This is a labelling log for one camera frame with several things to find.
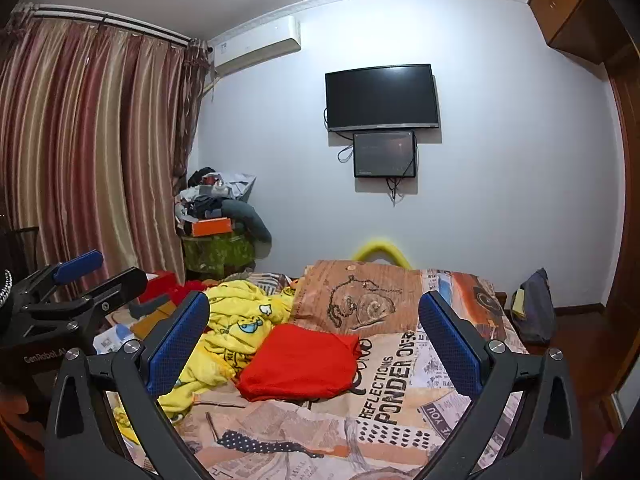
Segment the pile of clutter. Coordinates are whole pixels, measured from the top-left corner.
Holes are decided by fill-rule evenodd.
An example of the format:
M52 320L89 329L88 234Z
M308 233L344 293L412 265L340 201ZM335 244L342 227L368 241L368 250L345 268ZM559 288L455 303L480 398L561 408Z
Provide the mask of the pile of clutter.
M255 242L269 245L272 235L262 217L248 203L256 180L254 174L245 172L217 171L207 166L196 170L186 180L186 188L175 197L178 233L192 236L193 222L226 217L232 222L232 232L228 234L240 228Z

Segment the newspaper print bed sheet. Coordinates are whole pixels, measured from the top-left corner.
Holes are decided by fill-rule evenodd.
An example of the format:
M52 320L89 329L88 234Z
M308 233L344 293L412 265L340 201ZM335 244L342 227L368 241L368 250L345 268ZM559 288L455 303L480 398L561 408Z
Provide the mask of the newspaper print bed sheet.
M491 282L446 270L406 270L320 260L295 284L288 322L356 335L361 356L352 386L324 400L249 401L238 379L198 397L174 426L215 479L408 479L444 443L464 411L418 319L426 292L487 340L524 344Z

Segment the dark blue bag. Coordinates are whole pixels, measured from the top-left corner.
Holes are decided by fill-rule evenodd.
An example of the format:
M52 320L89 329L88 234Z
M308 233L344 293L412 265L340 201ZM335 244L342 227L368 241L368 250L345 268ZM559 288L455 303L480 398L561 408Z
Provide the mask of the dark blue bag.
M544 268L535 271L520 285L513 296L509 314L524 344L550 344L556 332L556 315Z

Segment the white curtain rail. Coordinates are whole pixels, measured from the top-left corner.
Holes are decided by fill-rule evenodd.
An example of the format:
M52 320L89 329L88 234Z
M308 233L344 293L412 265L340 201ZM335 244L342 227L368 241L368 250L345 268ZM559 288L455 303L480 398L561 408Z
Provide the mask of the white curtain rail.
M27 3L27 6L34 10L34 15L38 18L65 18L66 20L114 26L127 29L130 32L140 32L140 34L160 38L179 46L187 46L191 41L190 37L172 29L113 12L83 8L82 6L66 6L65 4Z

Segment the red jacket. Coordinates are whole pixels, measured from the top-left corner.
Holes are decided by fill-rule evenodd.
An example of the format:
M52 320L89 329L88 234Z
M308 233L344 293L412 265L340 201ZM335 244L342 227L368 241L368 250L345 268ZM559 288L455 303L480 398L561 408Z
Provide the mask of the red jacket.
M236 388L252 402L331 399L350 389L360 356L356 335L282 324L242 370Z

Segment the yellow curved bed headboard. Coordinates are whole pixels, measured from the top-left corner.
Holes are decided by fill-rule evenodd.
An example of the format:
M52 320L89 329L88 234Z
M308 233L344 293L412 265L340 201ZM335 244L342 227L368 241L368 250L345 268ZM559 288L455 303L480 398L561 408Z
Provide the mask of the yellow curved bed headboard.
M352 260L366 262L372 261L375 257L381 257L393 266L400 266L406 270L412 269L411 263L400 249L384 238L375 238L362 245L352 255Z

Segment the black wall television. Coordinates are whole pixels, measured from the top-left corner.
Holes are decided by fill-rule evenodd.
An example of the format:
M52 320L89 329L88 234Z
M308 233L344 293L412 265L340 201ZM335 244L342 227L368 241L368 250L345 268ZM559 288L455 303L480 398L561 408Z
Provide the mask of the black wall television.
M375 66L327 73L326 125L334 132L437 128L432 66Z

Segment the orange box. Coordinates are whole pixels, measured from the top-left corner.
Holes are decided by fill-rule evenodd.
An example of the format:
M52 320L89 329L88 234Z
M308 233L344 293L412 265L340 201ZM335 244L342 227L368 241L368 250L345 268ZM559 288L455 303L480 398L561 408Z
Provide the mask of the orange box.
M198 220L192 223L191 228L193 237L214 236L231 232L232 222L226 217Z

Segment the small black wall monitor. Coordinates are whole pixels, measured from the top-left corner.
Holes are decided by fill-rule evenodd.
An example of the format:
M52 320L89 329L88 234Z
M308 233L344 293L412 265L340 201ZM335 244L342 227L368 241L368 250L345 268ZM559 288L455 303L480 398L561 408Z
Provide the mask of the small black wall monitor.
M412 131L356 132L352 144L355 178L416 176L416 137Z

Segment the brown upper wooden cabinet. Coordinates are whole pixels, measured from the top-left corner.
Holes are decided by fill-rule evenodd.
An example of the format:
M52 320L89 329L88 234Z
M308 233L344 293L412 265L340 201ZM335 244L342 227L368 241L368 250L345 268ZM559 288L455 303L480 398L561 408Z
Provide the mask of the brown upper wooden cabinet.
M528 0L552 49L599 65L631 46L608 0Z

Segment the white air conditioner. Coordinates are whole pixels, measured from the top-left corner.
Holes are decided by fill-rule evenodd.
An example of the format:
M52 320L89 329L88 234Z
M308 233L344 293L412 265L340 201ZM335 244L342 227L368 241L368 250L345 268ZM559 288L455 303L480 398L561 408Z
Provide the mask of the white air conditioner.
M278 18L216 44L213 75L224 77L300 50L302 42L296 18L293 15Z

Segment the yellow cartoon blanket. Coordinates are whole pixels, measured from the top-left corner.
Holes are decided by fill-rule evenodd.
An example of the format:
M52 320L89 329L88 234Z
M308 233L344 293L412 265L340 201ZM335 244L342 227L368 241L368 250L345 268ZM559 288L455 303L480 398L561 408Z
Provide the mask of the yellow cartoon blanket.
M154 278L138 309L149 312L127 327L142 340L155 325L169 318L190 292L201 292L209 307L208 321L195 349L170 393L158 398L173 425L181 422L198 397L226 382L238 379L266 337L290 318L295 284L283 274L252 273L228 280L187 281L167 285Z

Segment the green patterned storage box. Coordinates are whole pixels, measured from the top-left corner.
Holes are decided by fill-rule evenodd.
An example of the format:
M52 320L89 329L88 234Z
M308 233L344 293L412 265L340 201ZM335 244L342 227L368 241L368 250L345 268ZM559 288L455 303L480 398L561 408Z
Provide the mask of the green patterned storage box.
M222 280L255 266L253 240L244 234L181 237L186 277Z

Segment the striped brown curtain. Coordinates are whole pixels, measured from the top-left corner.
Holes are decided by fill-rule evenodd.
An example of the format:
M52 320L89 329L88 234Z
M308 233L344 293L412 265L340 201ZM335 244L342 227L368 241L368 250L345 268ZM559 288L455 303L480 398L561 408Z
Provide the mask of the striped brown curtain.
M179 46L20 6L1 32L1 209L39 264L89 250L89 288L135 266L184 275L175 227L209 69Z

